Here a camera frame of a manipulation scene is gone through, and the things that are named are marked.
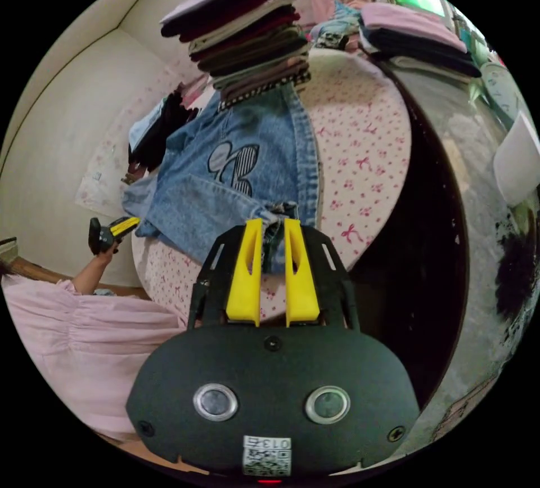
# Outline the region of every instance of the denim jeans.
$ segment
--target denim jeans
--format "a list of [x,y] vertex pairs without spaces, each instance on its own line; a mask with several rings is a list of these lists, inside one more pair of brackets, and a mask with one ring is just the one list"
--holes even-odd
[[263,271],[285,269],[283,222],[317,225],[319,169],[309,116],[291,84],[218,112],[216,92],[202,113],[167,139],[157,177],[124,192],[135,232],[203,262],[216,238],[263,221]]

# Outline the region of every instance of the hand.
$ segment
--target hand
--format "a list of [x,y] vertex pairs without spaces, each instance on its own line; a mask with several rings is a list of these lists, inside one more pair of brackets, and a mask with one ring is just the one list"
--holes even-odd
[[103,266],[107,266],[113,260],[114,250],[117,248],[118,243],[115,242],[106,252],[101,252],[99,255],[96,255],[96,260]]

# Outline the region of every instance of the qr code sticker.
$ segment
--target qr code sticker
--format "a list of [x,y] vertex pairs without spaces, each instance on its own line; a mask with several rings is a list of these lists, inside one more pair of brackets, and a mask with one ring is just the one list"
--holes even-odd
[[288,477],[291,461],[290,438],[244,436],[244,475]]

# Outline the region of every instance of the screw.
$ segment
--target screw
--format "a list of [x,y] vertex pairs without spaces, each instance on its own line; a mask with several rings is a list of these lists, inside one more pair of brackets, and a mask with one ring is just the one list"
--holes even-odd
[[156,431],[154,430],[154,427],[145,420],[139,421],[139,429],[141,430],[142,434],[146,437],[152,437]]
[[278,351],[281,349],[281,340],[277,336],[269,336],[264,341],[264,346],[268,351]]
[[395,443],[396,441],[399,441],[403,435],[405,434],[405,428],[403,426],[397,426],[393,430],[390,430],[390,433],[388,434],[388,441],[390,443]]

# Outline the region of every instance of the folded clothes stack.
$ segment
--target folded clothes stack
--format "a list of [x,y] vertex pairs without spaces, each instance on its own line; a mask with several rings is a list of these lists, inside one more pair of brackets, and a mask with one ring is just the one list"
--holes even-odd
[[309,44],[295,0],[187,0],[161,20],[161,35],[188,43],[190,58],[221,92],[219,109],[282,84],[310,80]]
[[359,23],[360,44],[374,58],[408,57],[420,61],[417,67],[437,66],[440,73],[481,76],[465,44],[435,15],[373,2],[362,8]]

